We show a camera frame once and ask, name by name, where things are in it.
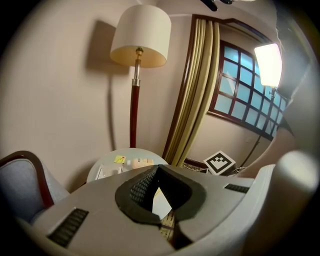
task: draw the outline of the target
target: window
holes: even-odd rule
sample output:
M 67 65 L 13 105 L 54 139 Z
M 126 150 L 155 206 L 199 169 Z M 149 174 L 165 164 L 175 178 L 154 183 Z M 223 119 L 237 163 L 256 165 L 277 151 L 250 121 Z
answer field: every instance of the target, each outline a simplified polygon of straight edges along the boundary
M 287 101 L 277 92 L 271 100 L 271 92 L 271 87 L 261 84 L 255 57 L 231 43 L 220 41 L 217 84 L 208 114 L 272 140 Z

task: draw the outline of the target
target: lampshade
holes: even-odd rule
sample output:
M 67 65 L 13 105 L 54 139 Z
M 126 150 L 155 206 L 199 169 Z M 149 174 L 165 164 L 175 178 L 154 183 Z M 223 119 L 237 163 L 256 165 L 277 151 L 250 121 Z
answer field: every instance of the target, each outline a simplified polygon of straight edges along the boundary
M 112 42 L 110 58 L 125 66 L 135 66 L 138 47 L 143 49 L 142 68 L 155 68 L 166 64 L 171 21 L 160 8 L 135 5 L 121 16 Z
M 254 49 L 263 86 L 277 87 L 282 73 L 282 59 L 276 43 L 263 45 Z

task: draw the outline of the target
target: sticky note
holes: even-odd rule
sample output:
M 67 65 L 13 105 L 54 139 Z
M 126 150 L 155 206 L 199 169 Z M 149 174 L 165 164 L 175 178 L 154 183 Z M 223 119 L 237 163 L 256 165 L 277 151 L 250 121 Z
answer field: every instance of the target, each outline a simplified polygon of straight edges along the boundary
M 118 164 L 124 164 L 125 161 L 126 161 L 126 157 L 122 155 L 117 155 L 114 159 L 114 162 Z

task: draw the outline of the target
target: floor lamp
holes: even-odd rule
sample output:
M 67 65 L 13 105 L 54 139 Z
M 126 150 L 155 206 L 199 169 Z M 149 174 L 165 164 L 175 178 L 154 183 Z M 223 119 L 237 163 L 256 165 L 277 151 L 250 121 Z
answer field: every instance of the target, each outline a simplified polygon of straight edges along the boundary
M 171 21 L 160 8 L 135 5 L 127 9 L 117 25 L 110 58 L 134 67 L 130 107 L 130 148 L 136 147 L 140 91 L 140 68 L 156 68 L 167 62 Z
M 261 84 L 263 86 L 272 87 L 271 103 L 268 110 L 268 116 L 270 116 L 272 111 L 272 103 L 274 102 L 274 98 L 275 98 L 276 87 L 278 87 L 280 83 L 280 78 L 282 73 L 281 53 L 276 43 L 256 47 L 254 49 L 254 52 L 255 52 L 256 60 L 258 62 L 258 66 L 260 70 Z M 243 167 L 245 163 L 248 161 L 251 154 L 259 144 L 260 139 L 261 139 L 261 135 L 259 135 L 249 155 L 241 164 L 241 167 Z

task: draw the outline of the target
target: curtain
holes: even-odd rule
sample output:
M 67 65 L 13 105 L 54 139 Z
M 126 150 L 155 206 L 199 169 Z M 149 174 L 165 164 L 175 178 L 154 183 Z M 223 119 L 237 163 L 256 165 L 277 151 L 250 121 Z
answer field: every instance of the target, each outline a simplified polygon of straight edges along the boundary
M 190 69 L 182 108 L 165 160 L 181 167 L 207 113 L 219 64 L 219 24 L 196 19 Z

